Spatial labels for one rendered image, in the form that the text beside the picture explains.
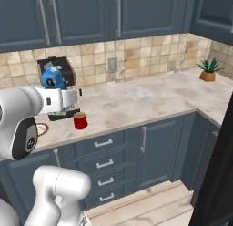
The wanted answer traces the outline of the green plant in brown pot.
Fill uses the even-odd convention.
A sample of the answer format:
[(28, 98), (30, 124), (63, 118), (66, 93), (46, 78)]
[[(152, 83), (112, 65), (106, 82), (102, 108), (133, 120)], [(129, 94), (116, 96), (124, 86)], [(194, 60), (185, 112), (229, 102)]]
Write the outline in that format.
[(208, 59), (202, 60), (198, 66), (202, 70), (199, 78), (206, 82), (214, 82), (216, 79), (216, 73), (221, 70), (219, 62), (215, 58), (211, 61)]

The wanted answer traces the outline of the grey wall socket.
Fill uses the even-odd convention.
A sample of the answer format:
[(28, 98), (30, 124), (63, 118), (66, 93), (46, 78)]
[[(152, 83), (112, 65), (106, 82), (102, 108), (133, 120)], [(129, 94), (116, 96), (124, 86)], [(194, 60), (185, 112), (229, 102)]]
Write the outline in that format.
[(115, 73), (117, 72), (117, 58), (111, 57), (107, 61), (107, 71), (109, 73)]

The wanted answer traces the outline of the red mug with coffee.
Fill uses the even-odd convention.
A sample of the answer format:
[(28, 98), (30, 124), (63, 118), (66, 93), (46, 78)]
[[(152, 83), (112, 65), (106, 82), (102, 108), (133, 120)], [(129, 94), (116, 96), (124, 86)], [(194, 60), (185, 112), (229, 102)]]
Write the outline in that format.
[(73, 116), (73, 120), (76, 129), (84, 129), (88, 125), (86, 120), (86, 114), (83, 112), (75, 113), (75, 115)]

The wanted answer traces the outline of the blue drawer front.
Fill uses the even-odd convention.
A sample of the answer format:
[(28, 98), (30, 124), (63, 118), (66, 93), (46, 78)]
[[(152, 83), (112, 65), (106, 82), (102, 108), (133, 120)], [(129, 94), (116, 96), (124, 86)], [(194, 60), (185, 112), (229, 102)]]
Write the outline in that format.
[[(126, 195), (133, 193), (134, 191), (135, 191), (135, 184), (133, 181), (130, 181), (130, 182), (124, 183), (124, 184), (120, 184), (120, 185), (115, 186), (115, 187), (110, 188), (110, 189), (103, 189), (99, 192), (91, 193), (88, 197), (86, 197), (82, 201), (82, 207), (84, 210), (89, 210), (89, 209), (92, 209), (94, 207), (109, 203), (110, 201), (123, 198)], [(104, 202), (101, 202), (99, 200), (99, 197), (105, 198), (106, 196), (109, 196), (111, 194), (111, 192), (113, 192), (115, 194), (115, 198), (113, 198), (111, 200), (104, 201)]]
[[(114, 178), (114, 182), (108, 185), (99, 187), (97, 182), (99, 180), (106, 181), (110, 177)], [(101, 172), (96, 172), (90, 175), (92, 181), (92, 191), (101, 191), (103, 189), (110, 189), (128, 181), (134, 180), (136, 177), (136, 165), (131, 164), (125, 167), (118, 167), (115, 169), (108, 169)]]
[[(110, 159), (114, 161), (113, 165), (104, 167), (102, 169), (97, 169), (97, 163), (106, 163)], [(106, 153), (104, 155), (96, 156), (92, 159), (80, 160), (77, 162), (78, 169), (86, 174), (91, 174), (99, 171), (109, 170), (115, 167), (121, 167), (123, 165), (128, 165), (135, 163), (137, 159), (137, 153), (134, 148), (119, 149), (111, 153)]]
[[(75, 144), (75, 149), (78, 155), (85, 156), (85, 155), (90, 155), (94, 152), (98, 152), (100, 150), (112, 149), (126, 144), (136, 144), (138, 142), (138, 138), (139, 138), (139, 129), (130, 128), (130, 129), (106, 134), (103, 136), (79, 141)], [(107, 141), (108, 139), (112, 139), (113, 143), (100, 148), (95, 148), (94, 142), (101, 143)]]

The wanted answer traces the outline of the blue corner wall cupboard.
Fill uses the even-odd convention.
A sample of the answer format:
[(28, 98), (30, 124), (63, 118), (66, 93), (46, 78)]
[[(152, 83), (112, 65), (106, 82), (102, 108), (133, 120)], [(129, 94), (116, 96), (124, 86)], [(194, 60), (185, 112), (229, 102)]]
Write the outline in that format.
[(195, 0), (189, 32), (233, 46), (233, 0)]

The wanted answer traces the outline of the blue corner base cupboard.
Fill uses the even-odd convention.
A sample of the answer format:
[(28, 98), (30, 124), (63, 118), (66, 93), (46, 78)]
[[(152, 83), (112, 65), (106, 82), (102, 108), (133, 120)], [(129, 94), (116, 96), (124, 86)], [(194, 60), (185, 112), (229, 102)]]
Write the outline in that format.
[(194, 113), (194, 122), (181, 174), (181, 181), (189, 190), (193, 191), (190, 202), (192, 206), (196, 205), (218, 133), (219, 127), (199, 113)]

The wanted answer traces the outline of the blue wall cupboard door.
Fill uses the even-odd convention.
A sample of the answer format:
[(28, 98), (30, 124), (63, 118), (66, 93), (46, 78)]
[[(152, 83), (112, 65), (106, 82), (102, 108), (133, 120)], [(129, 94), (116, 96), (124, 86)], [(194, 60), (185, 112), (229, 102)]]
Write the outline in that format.
[(183, 32), (187, 0), (121, 0), (121, 37), (117, 37), (117, 3), (110, 0), (113, 40)]
[(0, 53), (47, 46), (37, 0), (0, 0)]
[(47, 0), (54, 46), (103, 42), (110, 39), (110, 0), (56, 0), (62, 44), (56, 39), (53, 7)]

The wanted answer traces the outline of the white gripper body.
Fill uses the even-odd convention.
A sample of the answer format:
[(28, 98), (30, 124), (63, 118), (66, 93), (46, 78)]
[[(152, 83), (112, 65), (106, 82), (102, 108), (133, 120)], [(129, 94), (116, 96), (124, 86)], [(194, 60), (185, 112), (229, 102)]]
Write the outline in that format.
[(78, 93), (74, 89), (62, 90), (62, 103), (65, 110), (78, 109)]

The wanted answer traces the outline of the white saucer with brown rim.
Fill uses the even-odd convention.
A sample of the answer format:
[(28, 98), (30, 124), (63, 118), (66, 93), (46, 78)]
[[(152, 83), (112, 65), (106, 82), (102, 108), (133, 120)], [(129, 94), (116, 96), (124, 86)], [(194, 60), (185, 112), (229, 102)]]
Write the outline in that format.
[(43, 136), (46, 134), (46, 132), (49, 130), (49, 127), (45, 123), (38, 123), (36, 125), (37, 131), (38, 131), (38, 136)]

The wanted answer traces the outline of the blue base cupboard door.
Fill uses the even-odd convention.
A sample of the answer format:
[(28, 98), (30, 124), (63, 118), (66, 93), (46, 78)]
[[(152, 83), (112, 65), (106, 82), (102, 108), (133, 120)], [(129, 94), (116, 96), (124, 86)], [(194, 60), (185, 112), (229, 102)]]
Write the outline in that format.
[(4, 160), (0, 162), (0, 182), (12, 207), (24, 224), (35, 202), (33, 175), (42, 165), (56, 166), (53, 151), (42, 151), (21, 160)]
[(145, 153), (137, 155), (137, 187), (142, 190), (171, 180), (184, 117), (173, 117), (147, 124)]

